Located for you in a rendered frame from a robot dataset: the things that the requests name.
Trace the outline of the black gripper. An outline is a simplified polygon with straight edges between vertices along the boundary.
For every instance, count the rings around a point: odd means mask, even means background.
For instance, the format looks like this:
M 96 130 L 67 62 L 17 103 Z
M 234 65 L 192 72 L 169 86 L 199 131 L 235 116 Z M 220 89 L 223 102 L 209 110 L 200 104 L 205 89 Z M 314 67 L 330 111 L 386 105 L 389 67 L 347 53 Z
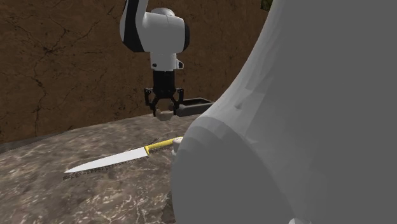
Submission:
M 150 94 L 152 93 L 152 91 L 155 95 L 154 98 L 151 100 Z M 177 100 L 175 100 L 174 94 L 178 95 Z M 174 71 L 153 71 L 153 89 L 144 89 L 145 105 L 150 107 L 150 110 L 152 110 L 154 117 L 156 117 L 156 106 L 159 102 L 159 99 L 170 99 L 173 103 L 173 114 L 177 115 L 177 110 L 184 100 L 184 89 L 175 87 Z

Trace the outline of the small white round object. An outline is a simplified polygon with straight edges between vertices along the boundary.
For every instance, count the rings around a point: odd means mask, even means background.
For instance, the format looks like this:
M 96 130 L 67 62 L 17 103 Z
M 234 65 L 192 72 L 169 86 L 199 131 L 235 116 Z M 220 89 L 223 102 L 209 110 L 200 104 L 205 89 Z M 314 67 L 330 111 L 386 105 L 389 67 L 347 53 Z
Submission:
M 172 155 L 176 156 L 182 140 L 183 137 L 176 137 L 172 140 L 172 151 L 171 151 Z

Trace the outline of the dark grey tray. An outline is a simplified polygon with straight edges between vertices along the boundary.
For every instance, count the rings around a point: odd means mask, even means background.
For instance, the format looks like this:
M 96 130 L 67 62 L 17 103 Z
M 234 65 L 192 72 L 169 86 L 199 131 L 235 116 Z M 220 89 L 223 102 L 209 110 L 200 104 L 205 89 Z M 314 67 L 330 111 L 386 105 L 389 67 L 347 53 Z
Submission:
M 183 102 L 179 105 L 179 108 L 176 111 L 176 115 L 179 117 L 184 117 L 202 114 L 212 105 L 212 101 L 209 101 L 202 97 L 184 99 Z

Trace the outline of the yellow-handled knife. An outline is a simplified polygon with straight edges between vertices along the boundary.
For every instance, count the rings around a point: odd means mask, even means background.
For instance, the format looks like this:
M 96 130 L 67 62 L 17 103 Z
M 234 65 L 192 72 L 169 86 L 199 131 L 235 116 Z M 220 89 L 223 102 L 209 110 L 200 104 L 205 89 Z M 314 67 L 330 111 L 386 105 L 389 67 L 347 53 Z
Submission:
M 162 147 L 171 146 L 173 139 L 174 138 L 142 146 L 140 148 L 110 155 L 108 157 L 100 158 L 91 162 L 87 162 L 85 164 L 78 165 L 72 169 L 65 171 L 65 176 L 63 176 L 62 179 L 73 179 L 84 174 L 108 170 L 109 168 L 116 167 L 117 165 L 126 164 L 131 161 L 146 158 L 150 156 L 155 150 L 158 150 Z

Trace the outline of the small beige bowl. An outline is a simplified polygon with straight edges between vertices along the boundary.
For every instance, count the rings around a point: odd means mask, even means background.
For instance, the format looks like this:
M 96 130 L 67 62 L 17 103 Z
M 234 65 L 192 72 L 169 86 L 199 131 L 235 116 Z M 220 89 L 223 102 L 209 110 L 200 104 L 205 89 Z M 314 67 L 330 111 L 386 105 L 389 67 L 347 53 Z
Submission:
M 174 116 L 174 113 L 173 111 L 161 111 L 160 109 L 156 109 L 155 116 L 160 121 L 168 121 Z

